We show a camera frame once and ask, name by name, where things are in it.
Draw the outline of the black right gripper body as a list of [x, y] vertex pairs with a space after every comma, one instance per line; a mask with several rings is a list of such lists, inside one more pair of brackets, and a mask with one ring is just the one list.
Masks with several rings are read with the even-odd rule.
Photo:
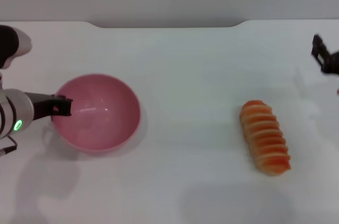
[[333, 74], [338, 75], [339, 69], [338, 69], [338, 57], [339, 53], [325, 53], [323, 52], [321, 55], [321, 58], [323, 59], [323, 64], [321, 65], [321, 71], [324, 74]]

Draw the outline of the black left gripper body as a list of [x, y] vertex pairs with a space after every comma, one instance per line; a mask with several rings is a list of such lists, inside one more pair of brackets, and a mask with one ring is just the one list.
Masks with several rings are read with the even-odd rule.
[[39, 120], [54, 115], [57, 99], [54, 95], [25, 93], [33, 104], [33, 120]]

